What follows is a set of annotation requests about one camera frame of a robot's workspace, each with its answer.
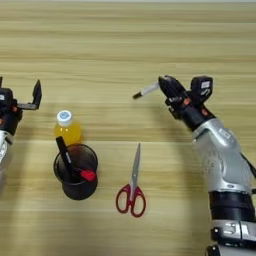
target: black cup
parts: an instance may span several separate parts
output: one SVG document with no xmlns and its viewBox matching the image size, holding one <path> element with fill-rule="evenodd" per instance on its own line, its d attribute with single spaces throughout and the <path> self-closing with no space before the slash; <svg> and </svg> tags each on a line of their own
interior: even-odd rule
<svg viewBox="0 0 256 256">
<path fill-rule="evenodd" d="M 74 168 L 93 171 L 95 178 L 92 181 L 88 181 L 81 177 L 79 173 L 76 173 L 71 179 L 60 153 L 54 161 L 54 173 L 62 183 L 62 188 L 66 196 L 73 200 L 86 199 L 94 193 L 98 185 L 96 175 L 98 167 L 97 155 L 90 147 L 84 144 L 70 145 L 68 146 L 68 152 Z"/>
</svg>

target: red handle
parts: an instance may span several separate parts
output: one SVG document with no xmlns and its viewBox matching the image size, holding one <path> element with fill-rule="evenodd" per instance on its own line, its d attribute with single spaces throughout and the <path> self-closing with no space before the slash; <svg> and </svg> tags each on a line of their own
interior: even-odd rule
<svg viewBox="0 0 256 256">
<path fill-rule="evenodd" d="M 84 179 L 86 179 L 88 181 L 93 181 L 96 177 L 95 172 L 90 171 L 90 170 L 82 170 L 80 175 L 81 175 L 81 177 L 83 177 Z"/>
<path fill-rule="evenodd" d="M 141 197 L 141 199 L 143 201 L 143 207 L 142 207 L 142 210 L 141 210 L 140 213 L 136 213 L 134 211 L 135 203 L 136 203 L 136 200 L 137 200 L 138 197 Z M 141 217 L 144 214 L 145 210 L 146 210 L 146 198 L 145 198 L 143 192 L 141 191 L 141 189 L 139 187 L 136 187 L 135 192 L 134 192 L 133 201 L 130 202 L 130 203 L 131 203 L 131 214 L 132 214 L 132 216 L 135 217 L 135 218 Z"/>
<path fill-rule="evenodd" d="M 119 198 L 122 193 L 126 193 L 126 206 L 124 209 L 119 207 Z M 127 213 L 130 205 L 130 195 L 131 195 L 131 186 L 129 184 L 125 185 L 116 196 L 116 208 L 120 213 Z"/>
</svg>

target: white cap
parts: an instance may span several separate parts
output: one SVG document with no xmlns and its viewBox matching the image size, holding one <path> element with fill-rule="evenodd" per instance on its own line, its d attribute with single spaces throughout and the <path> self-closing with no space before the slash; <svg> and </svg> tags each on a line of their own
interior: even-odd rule
<svg viewBox="0 0 256 256">
<path fill-rule="evenodd" d="M 68 110 L 62 110 L 57 114 L 57 122 L 60 126 L 69 126 L 73 122 L 72 113 Z"/>
</svg>

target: orange liquid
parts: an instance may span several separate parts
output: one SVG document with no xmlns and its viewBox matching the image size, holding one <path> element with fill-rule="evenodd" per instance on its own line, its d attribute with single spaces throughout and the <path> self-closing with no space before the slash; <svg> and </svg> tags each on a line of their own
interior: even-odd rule
<svg viewBox="0 0 256 256">
<path fill-rule="evenodd" d="M 83 139 L 81 126 L 77 121 L 74 121 L 71 125 L 66 127 L 60 126 L 57 123 L 54 128 L 54 136 L 56 138 L 62 136 L 67 146 L 75 143 L 81 143 Z"/>
</svg>

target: orange juice bottle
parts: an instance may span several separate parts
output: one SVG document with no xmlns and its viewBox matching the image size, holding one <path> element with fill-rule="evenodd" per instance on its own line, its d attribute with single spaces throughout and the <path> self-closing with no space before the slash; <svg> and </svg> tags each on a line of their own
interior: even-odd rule
<svg viewBox="0 0 256 256">
<path fill-rule="evenodd" d="M 55 137 L 62 136 L 67 146 L 82 141 L 82 131 L 80 123 L 73 119 L 73 115 L 68 110 L 62 110 L 57 114 L 57 124 L 54 128 Z"/>
</svg>

